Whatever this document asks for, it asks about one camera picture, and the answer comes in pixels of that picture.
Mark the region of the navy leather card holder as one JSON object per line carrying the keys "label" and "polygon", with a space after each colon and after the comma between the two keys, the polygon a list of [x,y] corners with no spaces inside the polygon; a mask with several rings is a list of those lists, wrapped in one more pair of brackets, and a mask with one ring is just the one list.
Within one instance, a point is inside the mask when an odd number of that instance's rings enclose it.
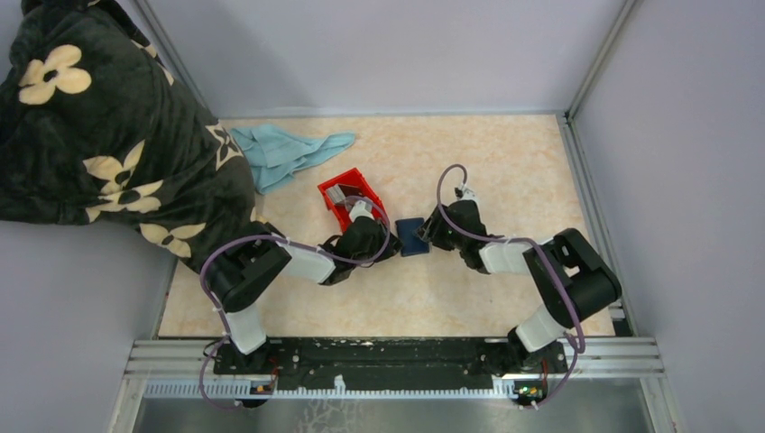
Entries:
{"label": "navy leather card holder", "polygon": [[401,257],[411,257],[430,252],[429,243],[420,239],[417,230],[425,223],[423,217],[403,218],[395,221],[397,236],[401,241]]}

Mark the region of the red plastic bin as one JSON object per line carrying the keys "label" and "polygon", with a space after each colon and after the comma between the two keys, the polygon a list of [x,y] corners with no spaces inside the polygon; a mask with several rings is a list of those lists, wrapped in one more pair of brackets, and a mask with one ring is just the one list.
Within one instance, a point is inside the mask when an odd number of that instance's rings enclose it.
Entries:
{"label": "red plastic bin", "polygon": [[330,180],[318,185],[318,190],[327,205],[327,209],[335,216],[342,233],[351,225],[351,209],[354,201],[351,196],[368,198],[375,207],[367,205],[367,209],[375,219],[381,220],[385,214],[382,200],[360,170],[352,168]]}

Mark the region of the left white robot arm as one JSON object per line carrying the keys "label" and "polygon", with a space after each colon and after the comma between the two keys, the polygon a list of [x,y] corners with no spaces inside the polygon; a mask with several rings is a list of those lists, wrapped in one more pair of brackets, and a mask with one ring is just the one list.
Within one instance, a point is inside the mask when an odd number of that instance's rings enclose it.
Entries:
{"label": "left white robot arm", "polygon": [[221,313],[235,361],[248,373],[271,360],[256,301],[279,276],[331,286],[363,265],[387,260],[403,242],[381,220],[360,216],[341,235],[320,245],[289,240],[269,223],[255,223],[248,235],[221,246],[202,265],[203,290]]}

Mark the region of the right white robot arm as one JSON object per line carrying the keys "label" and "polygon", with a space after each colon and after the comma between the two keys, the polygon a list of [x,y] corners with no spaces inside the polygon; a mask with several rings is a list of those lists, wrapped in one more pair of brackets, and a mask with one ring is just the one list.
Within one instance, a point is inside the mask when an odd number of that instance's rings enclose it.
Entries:
{"label": "right white robot arm", "polygon": [[481,274],[513,273],[532,278],[542,305],[508,335],[508,359],[520,372],[532,371],[543,348],[622,296],[622,285],[603,258],[575,228],[544,243],[490,235],[477,203],[460,199],[438,205],[415,231],[427,244],[458,251],[466,266]]}

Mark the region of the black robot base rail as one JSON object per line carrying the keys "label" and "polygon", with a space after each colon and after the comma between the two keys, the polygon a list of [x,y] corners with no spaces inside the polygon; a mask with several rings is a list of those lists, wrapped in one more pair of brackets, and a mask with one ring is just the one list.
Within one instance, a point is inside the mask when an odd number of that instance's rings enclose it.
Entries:
{"label": "black robot base rail", "polygon": [[564,347],[528,353],[505,337],[270,337],[249,355],[224,343],[211,353],[219,375],[262,374],[255,395],[340,390],[411,396],[497,392],[521,405],[548,396],[548,377],[565,373]]}

